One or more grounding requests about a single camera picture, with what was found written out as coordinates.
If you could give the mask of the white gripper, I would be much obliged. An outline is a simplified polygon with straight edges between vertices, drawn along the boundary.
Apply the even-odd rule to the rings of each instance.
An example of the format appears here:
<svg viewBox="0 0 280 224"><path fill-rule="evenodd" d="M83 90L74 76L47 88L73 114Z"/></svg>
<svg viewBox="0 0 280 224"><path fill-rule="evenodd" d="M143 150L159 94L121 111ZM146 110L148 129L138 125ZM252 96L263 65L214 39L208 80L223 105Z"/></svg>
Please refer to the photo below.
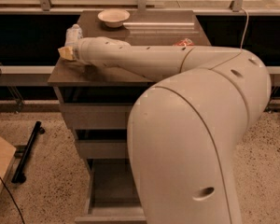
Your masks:
<svg viewBox="0 0 280 224"><path fill-rule="evenodd" d="M73 61L76 59L80 63L91 63L91 39L82 38L79 39L73 47L65 46L58 48L59 54L67 61Z"/></svg>

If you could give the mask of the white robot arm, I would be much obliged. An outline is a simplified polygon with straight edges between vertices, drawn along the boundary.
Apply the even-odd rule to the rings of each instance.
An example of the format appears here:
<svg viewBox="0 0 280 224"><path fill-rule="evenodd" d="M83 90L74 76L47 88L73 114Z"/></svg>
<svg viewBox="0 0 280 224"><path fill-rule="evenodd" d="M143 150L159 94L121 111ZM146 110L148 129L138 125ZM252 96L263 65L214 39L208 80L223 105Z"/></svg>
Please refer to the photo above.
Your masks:
<svg viewBox="0 0 280 224"><path fill-rule="evenodd" d="M245 49L70 41L67 61L120 67L153 81L134 103L127 145L147 224L242 224L232 153L271 93L267 67Z"/></svg>

